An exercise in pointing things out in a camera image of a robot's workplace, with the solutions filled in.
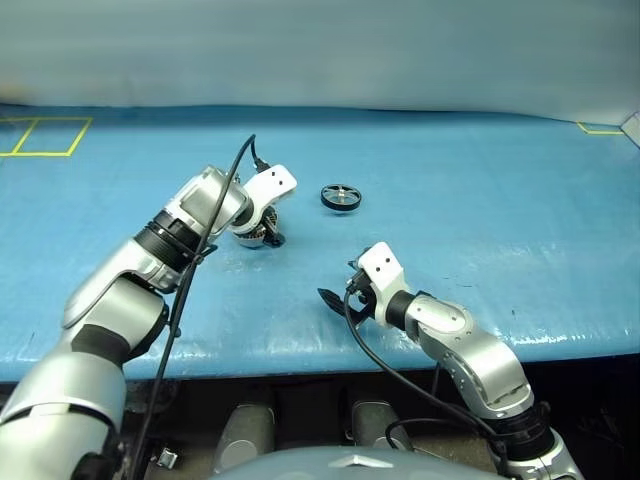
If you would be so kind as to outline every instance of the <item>silver robot arm segment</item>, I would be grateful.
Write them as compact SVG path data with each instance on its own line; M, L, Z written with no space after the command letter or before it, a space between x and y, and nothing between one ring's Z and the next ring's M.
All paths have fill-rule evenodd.
M145 353L165 326L161 294L175 290L193 259L224 179L209 166L189 180L71 296L58 344L0 412L0 478L111 478L122 454L122 365ZM279 165L250 183L250 191L231 183L209 244L232 223L257 227L264 209L296 186Z
M404 330L449 373L469 410L505 439L509 475L583 478L504 342L482 330L466 308L425 292L409 293L404 269L386 243L366 250L353 266L360 275L350 282L365 284L375 296L376 322Z

